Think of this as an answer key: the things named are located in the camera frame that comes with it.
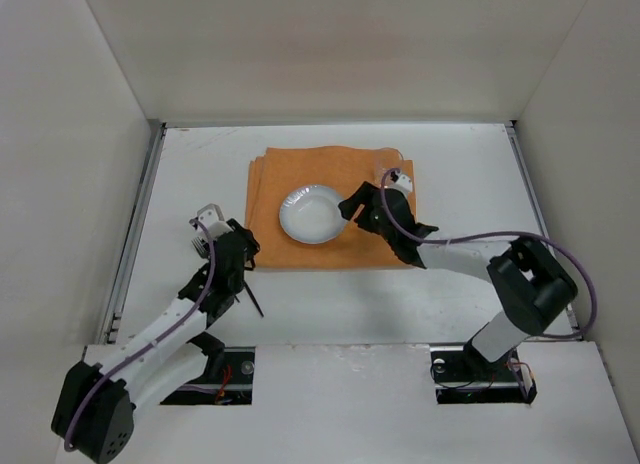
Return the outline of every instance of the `folded cloth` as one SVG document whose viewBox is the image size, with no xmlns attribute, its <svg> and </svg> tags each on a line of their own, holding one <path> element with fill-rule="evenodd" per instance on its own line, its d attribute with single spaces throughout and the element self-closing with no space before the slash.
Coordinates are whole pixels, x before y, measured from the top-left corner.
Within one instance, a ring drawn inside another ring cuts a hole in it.
<svg viewBox="0 0 640 464">
<path fill-rule="evenodd" d="M 321 184 L 347 198 L 363 181 L 373 182 L 374 156 L 373 150 L 342 146 L 268 148 L 264 157 L 253 161 L 245 224 L 260 243 L 256 265 L 276 269 L 405 267 L 380 236 L 358 229 L 353 222 L 337 238 L 316 245 L 291 239 L 280 226 L 280 206 L 292 191 Z M 415 186 L 413 162 L 404 161 L 402 170 Z M 415 192 L 409 196 L 409 205 L 415 215 Z"/>
</svg>

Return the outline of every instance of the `white table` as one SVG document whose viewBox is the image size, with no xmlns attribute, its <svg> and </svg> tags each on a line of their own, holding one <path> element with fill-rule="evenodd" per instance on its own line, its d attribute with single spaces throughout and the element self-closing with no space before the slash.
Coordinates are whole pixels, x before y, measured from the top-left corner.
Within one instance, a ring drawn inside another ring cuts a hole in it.
<svg viewBox="0 0 640 464">
<path fill-rule="evenodd" d="M 209 202 L 244 221 L 249 161 L 266 148 L 397 147 L 414 160 L 418 218 L 448 236 L 539 232 L 501 124 L 387 123 L 170 129 L 118 342 L 146 327 L 202 265 L 187 224 Z M 491 286 L 446 271 L 254 272 L 211 332 L 227 345 L 466 341 L 500 309 Z M 549 332 L 568 333 L 562 314 Z"/>
<path fill-rule="evenodd" d="M 638 462 L 595 344 L 519 351 L 531 407 L 438 405 L 424 345 L 259 346 L 251 406 L 159 406 L 114 464 Z M 60 445 L 56 464 L 88 462 Z"/>
</svg>

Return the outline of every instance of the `black wire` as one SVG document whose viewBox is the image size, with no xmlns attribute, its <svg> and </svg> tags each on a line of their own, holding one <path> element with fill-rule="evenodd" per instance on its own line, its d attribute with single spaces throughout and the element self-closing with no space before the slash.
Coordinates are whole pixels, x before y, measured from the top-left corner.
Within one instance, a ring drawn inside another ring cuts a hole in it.
<svg viewBox="0 0 640 464">
<path fill-rule="evenodd" d="M 470 381 L 470 382 L 467 382 L 466 384 L 462 384 L 461 386 L 447 386 L 447 385 L 445 385 L 445 384 L 442 384 L 441 382 L 438 382 L 438 380 L 436 379 L 436 376 L 435 376 L 434 367 L 435 367 L 435 364 L 431 364 L 431 367 L 430 367 L 430 369 L 429 369 L 429 372 L 430 372 L 430 374 L 431 374 L 431 379 L 433 379 L 433 382 L 434 382 L 435 384 L 437 384 L 438 386 L 442 387 L 443 389 L 450 390 L 450 391 L 460 391 L 460 392 L 484 392 L 484 391 L 486 391 L 486 390 L 490 389 L 490 388 L 491 388 L 491 386 L 493 386 L 493 383 L 494 383 L 494 382 L 495 382 L 495 380 L 496 380 L 496 379 L 495 379 L 495 377 L 496 377 L 496 376 L 494 375 L 494 376 L 491 378 L 491 382 L 489 383 L 489 385 L 488 385 L 488 386 L 485 386 L 485 387 L 483 387 L 483 388 L 481 388 L 481 389 L 466 389 L 466 388 L 467 388 L 467 387 L 469 387 L 471 384 L 473 384 L 474 382 L 478 382 L 478 381 Z"/>
</svg>

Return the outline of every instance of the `red wire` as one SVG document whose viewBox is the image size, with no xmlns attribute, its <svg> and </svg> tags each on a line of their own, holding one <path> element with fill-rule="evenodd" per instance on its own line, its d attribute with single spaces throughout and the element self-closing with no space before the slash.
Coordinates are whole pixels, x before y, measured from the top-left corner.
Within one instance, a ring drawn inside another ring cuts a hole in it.
<svg viewBox="0 0 640 464">
<path fill-rule="evenodd" d="M 218 390 L 218 393 L 216 394 L 216 398 L 213 400 L 213 402 L 218 402 L 218 399 L 220 398 L 220 396 L 222 396 L 222 393 L 224 392 L 224 388 L 227 384 L 229 384 L 229 381 L 231 380 L 231 365 L 227 364 L 227 368 L 222 370 L 222 385 L 220 386 L 220 389 Z"/>
</svg>

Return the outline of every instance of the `white panel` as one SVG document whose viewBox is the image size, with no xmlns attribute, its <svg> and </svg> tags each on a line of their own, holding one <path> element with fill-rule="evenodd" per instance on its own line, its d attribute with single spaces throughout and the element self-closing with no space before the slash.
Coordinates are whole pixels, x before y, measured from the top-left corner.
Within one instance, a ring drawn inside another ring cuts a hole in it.
<svg viewBox="0 0 640 464">
<path fill-rule="evenodd" d="M 531 407 L 438 405 L 423 346 L 259 347 L 251 406 L 158 407 L 117 462 L 638 462 L 594 344 L 524 344 L 521 357 Z M 56 464 L 85 462 L 60 446 Z"/>
<path fill-rule="evenodd" d="M 0 461 L 47 463 L 149 131 L 84 0 L 4 0 L 0 96 Z"/>
<path fill-rule="evenodd" d="M 414 160 L 418 218 L 449 237 L 537 232 L 509 139 L 497 124 L 351 124 L 171 129 L 154 183 L 118 340 L 161 313 L 202 265 L 189 218 L 208 202 L 243 222 L 249 161 L 267 146 L 397 146 Z M 439 270 L 247 273 L 212 327 L 227 345 L 466 341 L 500 310 L 493 287 Z M 569 332 L 563 314 L 552 332 Z"/>
<path fill-rule="evenodd" d="M 88 0 L 150 117 L 517 117 L 585 0 Z"/>
<path fill-rule="evenodd" d="M 589 0 L 518 132 L 552 236 L 600 294 L 593 332 L 640 445 L 640 0 Z M 585 299 L 577 307 L 584 322 Z"/>
</svg>

